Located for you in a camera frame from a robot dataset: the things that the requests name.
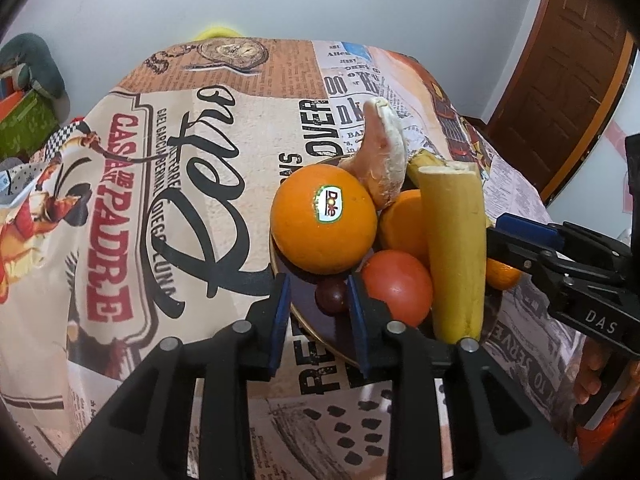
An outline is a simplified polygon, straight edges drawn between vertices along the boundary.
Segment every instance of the human hand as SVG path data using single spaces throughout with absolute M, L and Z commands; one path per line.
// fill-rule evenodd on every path
M 584 342 L 580 369 L 574 383 L 574 396 L 578 404 L 586 404 L 592 395 L 598 393 L 602 385 L 598 374 L 604 368 L 610 355 L 611 350 L 597 341 L 587 338 Z M 640 362 L 632 363 L 629 371 L 629 383 L 620 395 L 621 400 L 633 397 L 640 388 Z

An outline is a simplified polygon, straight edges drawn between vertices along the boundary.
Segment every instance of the dole sticker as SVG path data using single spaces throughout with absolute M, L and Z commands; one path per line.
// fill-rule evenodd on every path
M 315 206 L 319 222 L 335 222 L 342 215 L 342 190 L 335 186 L 322 186 L 316 193 Z

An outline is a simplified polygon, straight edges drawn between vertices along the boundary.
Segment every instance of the brown wooden door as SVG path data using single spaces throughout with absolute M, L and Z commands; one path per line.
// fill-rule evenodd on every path
M 487 129 L 500 155 L 539 191 L 594 119 L 625 35 L 608 0 L 548 0 L 529 57 Z

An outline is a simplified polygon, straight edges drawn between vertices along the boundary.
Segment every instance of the green box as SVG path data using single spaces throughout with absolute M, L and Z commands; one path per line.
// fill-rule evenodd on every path
M 49 101 L 30 90 L 0 121 L 0 158 L 33 155 L 59 127 Z

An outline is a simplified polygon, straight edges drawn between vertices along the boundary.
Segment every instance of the checkered pattern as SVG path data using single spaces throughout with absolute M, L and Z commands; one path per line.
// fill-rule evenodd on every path
M 49 140 L 44 146 L 44 160 L 49 161 L 53 158 L 53 156 L 60 150 L 65 141 L 71 137 L 71 134 L 78 127 L 81 121 L 76 121 L 75 123 L 68 124 L 60 128 L 54 134 L 51 134 Z

